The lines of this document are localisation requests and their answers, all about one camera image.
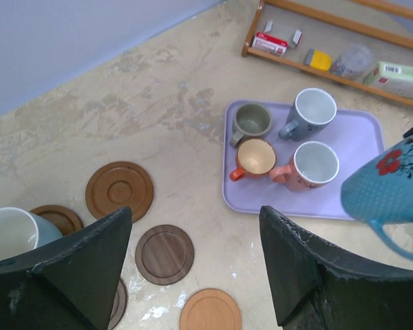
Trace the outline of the pink red cup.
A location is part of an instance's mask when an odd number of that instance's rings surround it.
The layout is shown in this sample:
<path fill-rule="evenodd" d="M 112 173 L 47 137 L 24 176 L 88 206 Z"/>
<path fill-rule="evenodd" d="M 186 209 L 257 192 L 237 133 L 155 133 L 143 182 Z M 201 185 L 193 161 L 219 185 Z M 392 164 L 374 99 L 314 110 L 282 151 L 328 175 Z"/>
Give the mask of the pink red cup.
<path fill-rule="evenodd" d="M 300 144 L 285 166 L 269 172 L 271 181 L 285 185 L 289 191 L 302 192 L 325 186 L 339 173 L 340 161 L 334 150 L 318 141 Z"/>

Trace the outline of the dark walnut coaster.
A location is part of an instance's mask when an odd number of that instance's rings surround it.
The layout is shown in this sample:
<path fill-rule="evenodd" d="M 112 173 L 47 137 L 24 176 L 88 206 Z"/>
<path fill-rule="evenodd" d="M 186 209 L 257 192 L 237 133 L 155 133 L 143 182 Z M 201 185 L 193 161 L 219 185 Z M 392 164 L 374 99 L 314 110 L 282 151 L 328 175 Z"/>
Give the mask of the dark walnut coaster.
<path fill-rule="evenodd" d="M 114 329 L 118 323 L 121 321 L 125 314 L 125 310 L 128 302 L 128 294 L 125 282 L 123 279 L 119 280 L 116 295 L 114 298 L 114 304 L 112 307 L 112 312 L 108 324 L 108 330 Z"/>
<path fill-rule="evenodd" d="M 150 283 L 171 285 L 183 279 L 194 261 L 189 235 L 174 225 L 157 225 L 140 238 L 135 251 L 138 271 Z"/>

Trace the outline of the reddish wooden coaster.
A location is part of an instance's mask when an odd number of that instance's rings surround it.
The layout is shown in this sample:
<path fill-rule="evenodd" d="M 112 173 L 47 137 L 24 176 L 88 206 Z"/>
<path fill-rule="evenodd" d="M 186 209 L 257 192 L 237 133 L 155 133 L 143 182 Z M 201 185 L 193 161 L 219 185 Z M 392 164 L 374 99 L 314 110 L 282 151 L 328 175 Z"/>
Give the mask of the reddish wooden coaster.
<path fill-rule="evenodd" d="M 141 220 L 150 209 L 154 186 L 149 173 L 133 162 L 112 162 L 99 168 L 89 179 L 85 202 L 90 214 L 100 219 L 128 206 L 132 222 Z"/>
<path fill-rule="evenodd" d="M 31 209 L 33 214 L 39 215 L 54 224 L 63 236 L 67 236 L 84 228 L 81 218 L 71 209 L 60 205 L 44 205 Z"/>

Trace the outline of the blue cup with pattern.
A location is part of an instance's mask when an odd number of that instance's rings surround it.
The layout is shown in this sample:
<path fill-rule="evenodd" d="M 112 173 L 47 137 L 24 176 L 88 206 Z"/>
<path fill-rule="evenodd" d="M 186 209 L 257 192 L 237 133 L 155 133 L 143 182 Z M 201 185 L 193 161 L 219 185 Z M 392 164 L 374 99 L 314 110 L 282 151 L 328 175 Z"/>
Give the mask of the blue cup with pattern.
<path fill-rule="evenodd" d="M 385 224 L 413 223 L 413 135 L 349 176 L 341 185 L 341 205 L 388 248 L 413 261 L 413 252 L 398 246 L 383 229 Z"/>

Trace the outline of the grey blue cup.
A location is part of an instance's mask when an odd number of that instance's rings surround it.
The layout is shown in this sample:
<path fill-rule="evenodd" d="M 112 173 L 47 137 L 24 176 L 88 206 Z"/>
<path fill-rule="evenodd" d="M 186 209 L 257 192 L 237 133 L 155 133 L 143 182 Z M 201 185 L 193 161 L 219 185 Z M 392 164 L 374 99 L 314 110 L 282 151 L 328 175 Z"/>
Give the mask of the grey blue cup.
<path fill-rule="evenodd" d="M 327 91 L 314 87 L 303 89 L 295 97 L 278 136 L 295 142 L 305 140 L 326 128 L 336 114 L 337 103 Z"/>

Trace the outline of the grey green cup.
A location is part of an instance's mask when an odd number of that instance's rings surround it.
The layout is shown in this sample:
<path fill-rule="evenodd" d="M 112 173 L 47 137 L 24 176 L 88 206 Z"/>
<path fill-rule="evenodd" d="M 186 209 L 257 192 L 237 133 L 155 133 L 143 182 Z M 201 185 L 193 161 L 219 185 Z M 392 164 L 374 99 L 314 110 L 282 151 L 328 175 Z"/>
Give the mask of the grey green cup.
<path fill-rule="evenodd" d="M 271 130 L 272 125 L 273 117 L 268 108 L 259 103 L 244 103 L 233 116 L 233 134 L 229 144 L 237 148 L 244 140 L 262 138 Z"/>

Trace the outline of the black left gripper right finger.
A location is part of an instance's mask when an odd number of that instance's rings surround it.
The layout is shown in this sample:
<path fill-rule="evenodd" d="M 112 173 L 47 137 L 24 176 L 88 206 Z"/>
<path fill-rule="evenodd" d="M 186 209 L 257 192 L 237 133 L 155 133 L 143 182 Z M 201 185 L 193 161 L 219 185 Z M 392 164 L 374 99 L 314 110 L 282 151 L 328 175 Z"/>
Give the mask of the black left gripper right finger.
<path fill-rule="evenodd" d="M 283 329 L 413 329 L 413 270 L 353 254 L 270 206 L 260 238 Z"/>

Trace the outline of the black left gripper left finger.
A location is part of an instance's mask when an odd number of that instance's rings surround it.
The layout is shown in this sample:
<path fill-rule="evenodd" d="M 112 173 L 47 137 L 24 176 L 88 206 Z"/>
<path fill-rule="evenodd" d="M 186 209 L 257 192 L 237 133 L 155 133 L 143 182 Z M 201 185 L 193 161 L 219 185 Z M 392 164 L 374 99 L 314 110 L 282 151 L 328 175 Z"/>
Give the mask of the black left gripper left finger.
<path fill-rule="evenodd" d="M 0 261 L 0 329 L 107 329 L 133 222 L 121 207 Z"/>

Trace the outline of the light orange wooden coaster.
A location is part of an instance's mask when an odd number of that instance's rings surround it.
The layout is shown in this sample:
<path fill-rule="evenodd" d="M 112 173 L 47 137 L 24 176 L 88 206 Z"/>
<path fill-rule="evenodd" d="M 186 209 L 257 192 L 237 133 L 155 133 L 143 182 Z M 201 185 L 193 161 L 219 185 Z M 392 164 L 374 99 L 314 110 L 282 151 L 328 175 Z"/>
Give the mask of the light orange wooden coaster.
<path fill-rule="evenodd" d="M 179 319 L 180 330 L 242 329 L 242 315 L 235 300 L 225 291 L 208 288 L 186 301 Z"/>

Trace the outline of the large light blue cup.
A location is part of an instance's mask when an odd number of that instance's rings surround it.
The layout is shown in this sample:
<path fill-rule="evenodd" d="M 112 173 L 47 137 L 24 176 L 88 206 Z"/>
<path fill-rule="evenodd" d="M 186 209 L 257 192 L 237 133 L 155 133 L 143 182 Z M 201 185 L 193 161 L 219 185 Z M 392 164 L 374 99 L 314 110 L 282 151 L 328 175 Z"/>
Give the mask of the large light blue cup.
<path fill-rule="evenodd" d="M 0 208 L 0 261 L 62 238 L 48 220 L 15 207 Z"/>

